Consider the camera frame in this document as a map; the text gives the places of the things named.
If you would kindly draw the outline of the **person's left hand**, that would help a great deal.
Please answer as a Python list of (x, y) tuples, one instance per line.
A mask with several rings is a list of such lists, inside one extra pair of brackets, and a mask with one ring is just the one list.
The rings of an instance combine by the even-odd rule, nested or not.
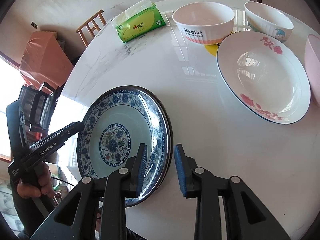
[(46, 163), (42, 164), (43, 172), (39, 176), (38, 184), (40, 187), (37, 187), (33, 184), (25, 183), (19, 181), (16, 186), (17, 193), (20, 197), (24, 199), (28, 198), (38, 198), (42, 195), (47, 195), (49, 198), (53, 198), (55, 193), (52, 187), (51, 181), (51, 172), (49, 166)]

